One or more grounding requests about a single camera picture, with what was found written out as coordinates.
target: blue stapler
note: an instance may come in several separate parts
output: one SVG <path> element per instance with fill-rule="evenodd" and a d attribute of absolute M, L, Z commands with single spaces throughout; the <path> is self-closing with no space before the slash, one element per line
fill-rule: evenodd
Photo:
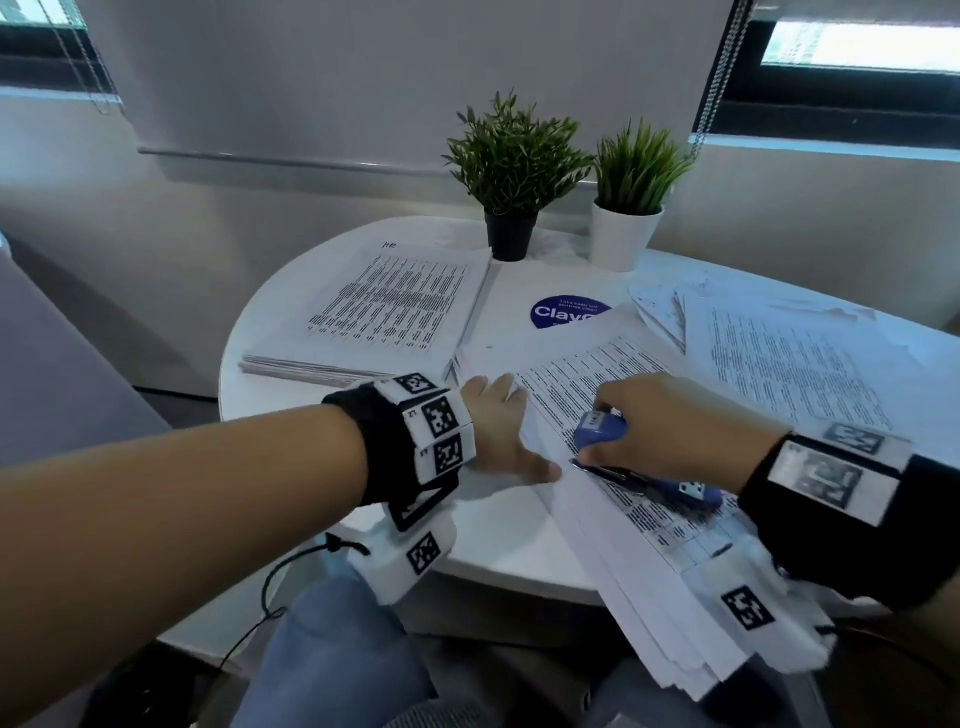
<path fill-rule="evenodd" d="M 580 418 L 573 432 L 573 443 L 577 450 L 581 450 L 596 443 L 619 440 L 625 434 L 627 434 L 627 421 L 622 417 L 617 417 L 610 412 L 593 411 Z M 664 498 L 685 503 L 693 508 L 716 510 L 723 505 L 723 492 L 703 483 L 674 483 L 620 468 L 594 468 L 581 465 L 575 459 L 570 462 L 582 471 L 602 477 L 610 483 L 635 493 L 644 493 L 647 489 L 653 488 Z"/>

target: white pot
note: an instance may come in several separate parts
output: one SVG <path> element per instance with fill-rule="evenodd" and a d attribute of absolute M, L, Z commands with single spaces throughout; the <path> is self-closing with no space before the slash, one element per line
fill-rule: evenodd
<path fill-rule="evenodd" d="M 590 263 L 615 273 L 634 270 L 662 219 L 662 209 L 656 215 L 621 215 L 593 203 Z"/>

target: wall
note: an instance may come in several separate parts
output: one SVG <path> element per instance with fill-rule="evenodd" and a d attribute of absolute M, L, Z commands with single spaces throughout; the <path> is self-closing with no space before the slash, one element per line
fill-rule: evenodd
<path fill-rule="evenodd" d="M 940 327 L 960 311 L 960 164 L 708 146 L 654 246 Z M 541 217 L 586 231 L 590 192 Z M 446 176 L 142 157 L 113 109 L 0 95 L 0 229 L 132 383 L 216 394 L 243 306 L 318 242 L 396 215 L 479 218 Z"/>

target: window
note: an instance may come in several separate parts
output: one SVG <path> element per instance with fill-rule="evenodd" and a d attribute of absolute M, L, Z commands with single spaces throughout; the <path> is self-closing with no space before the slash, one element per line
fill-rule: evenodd
<path fill-rule="evenodd" d="M 960 28 L 753 21 L 712 132 L 960 149 Z"/>
<path fill-rule="evenodd" d="M 0 85 L 112 92 L 73 0 L 0 0 Z"/>

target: blue sticker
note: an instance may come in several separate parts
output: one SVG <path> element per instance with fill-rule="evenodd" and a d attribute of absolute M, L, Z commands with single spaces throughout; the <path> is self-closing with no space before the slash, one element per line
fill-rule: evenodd
<path fill-rule="evenodd" d="M 571 321 L 592 319 L 609 310 L 610 307 L 605 303 L 582 296 L 551 296 L 534 304 L 530 309 L 530 320 L 537 328 L 550 328 Z"/>

